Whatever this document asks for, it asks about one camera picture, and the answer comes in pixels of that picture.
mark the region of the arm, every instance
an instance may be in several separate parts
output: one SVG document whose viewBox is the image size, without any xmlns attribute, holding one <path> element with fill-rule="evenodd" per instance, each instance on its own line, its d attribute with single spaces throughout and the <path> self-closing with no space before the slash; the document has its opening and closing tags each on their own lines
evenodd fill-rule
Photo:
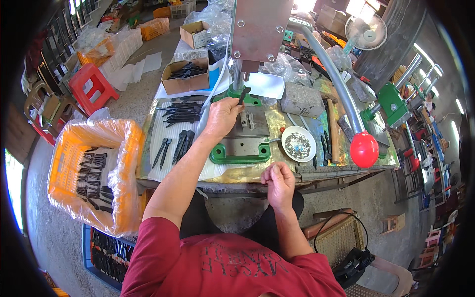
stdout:
<svg viewBox="0 0 475 297">
<path fill-rule="evenodd" d="M 272 163 L 262 172 L 261 183 L 267 183 L 269 186 L 267 198 L 274 208 L 282 256 L 288 260 L 295 256 L 312 254 L 314 250 L 302 233 L 292 208 L 295 177 L 290 168 L 284 162 Z"/>
<path fill-rule="evenodd" d="M 180 228 L 209 153 L 231 131 L 237 115 L 244 110 L 238 102 L 239 98 L 227 97 L 211 104 L 206 128 L 155 190 L 142 221 L 162 217 Z"/>
</svg>

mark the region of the black pants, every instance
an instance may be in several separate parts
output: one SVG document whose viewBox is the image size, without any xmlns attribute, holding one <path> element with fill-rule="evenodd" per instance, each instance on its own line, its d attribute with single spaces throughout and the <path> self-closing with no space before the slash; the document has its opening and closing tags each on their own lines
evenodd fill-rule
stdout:
<svg viewBox="0 0 475 297">
<path fill-rule="evenodd" d="M 292 207 L 298 219 L 304 209 L 304 198 L 302 194 L 297 191 L 294 192 Z M 190 206 L 181 220 L 180 238 L 183 239 L 194 235 L 215 233 L 223 233 L 223 231 L 216 227 L 209 217 L 204 197 L 195 191 Z M 276 217 L 274 209 L 270 205 L 259 220 L 241 235 L 280 254 Z"/>
</svg>

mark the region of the white bowl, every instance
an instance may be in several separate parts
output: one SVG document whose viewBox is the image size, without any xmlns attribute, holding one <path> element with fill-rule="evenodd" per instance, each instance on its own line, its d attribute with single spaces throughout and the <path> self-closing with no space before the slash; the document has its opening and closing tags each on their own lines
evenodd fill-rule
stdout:
<svg viewBox="0 0 475 297">
<path fill-rule="evenodd" d="M 297 158 L 294 158 L 292 156 L 292 154 L 287 151 L 287 148 L 285 147 L 285 140 L 293 133 L 300 133 L 302 134 L 303 136 L 305 136 L 305 138 L 307 138 L 308 142 L 310 143 L 310 154 L 308 155 L 308 157 L 306 158 L 303 158 L 303 159 L 297 159 Z M 312 134 L 310 132 L 308 132 L 307 130 L 303 129 L 302 127 L 299 127 L 299 126 L 290 126 L 288 128 L 286 128 L 284 130 L 284 132 L 282 132 L 282 137 L 281 137 L 281 141 L 282 141 L 282 147 L 284 148 L 284 151 L 285 153 L 294 161 L 297 161 L 297 162 L 301 162 L 301 163 L 304 163 L 304 162 L 308 162 L 310 161 L 311 159 L 313 159 L 315 157 L 315 154 L 317 153 L 317 144 L 315 142 L 315 139 L 314 137 L 312 136 Z"/>
</svg>

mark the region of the blue crate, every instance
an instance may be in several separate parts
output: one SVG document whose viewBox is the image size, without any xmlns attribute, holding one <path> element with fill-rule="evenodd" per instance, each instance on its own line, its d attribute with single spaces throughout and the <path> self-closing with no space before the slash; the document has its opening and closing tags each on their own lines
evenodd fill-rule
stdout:
<svg viewBox="0 0 475 297">
<path fill-rule="evenodd" d="M 126 240 L 124 238 L 117 238 L 119 241 L 122 241 L 125 244 L 135 247 L 135 243 Z M 84 268 L 89 271 L 90 274 L 98 278 L 100 281 L 104 282 L 106 285 L 112 289 L 120 292 L 122 290 L 122 284 L 103 273 L 91 263 L 91 226 L 83 224 L 83 264 Z"/>
</svg>

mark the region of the concrete floor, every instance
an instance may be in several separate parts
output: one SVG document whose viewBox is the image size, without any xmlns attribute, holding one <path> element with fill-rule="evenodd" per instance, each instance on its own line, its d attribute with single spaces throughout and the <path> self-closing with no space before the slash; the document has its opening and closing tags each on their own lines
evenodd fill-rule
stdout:
<svg viewBox="0 0 475 297">
<path fill-rule="evenodd" d="M 171 34 L 159 36 L 144 45 L 131 57 L 136 63 L 146 55 L 162 52 L 161 69 L 145 73 L 137 84 L 129 84 L 117 101 L 109 101 L 112 117 L 130 118 L 142 125 L 160 84 L 163 68 L 173 57 L 180 39 L 178 26 L 183 19 L 171 20 Z M 83 267 L 82 224 L 53 207 L 48 201 L 47 181 L 53 147 L 40 139 L 31 158 L 27 178 L 28 232 L 33 252 L 42 269 L 47 270 L 56 284 L 69 295 L 118 296 Z M 332 190 L 304 196 L 305 208 L 300 217 L 302 227 L 313 223 L 315 212 L 350 207 L 359 212 L 369 232 L 371 253 L 403 267 L 422 249 L 425 232 L 434 221 L 434 214 L 419 213 L 416 199 L 395 205 L 394 184 L 390 171 L 343 190 Z M 209 199 L 207 207 L 211 218 L 225 231 L 241 232 L 264 211 L 266 200 Z M 381 235 L 380 217 L 406 213 L 406 226 L 399 232 Z M 397 279 L 389 273 L 369 267 L 358 282 L 366 287 L 390 292 Z"/>
</svg>

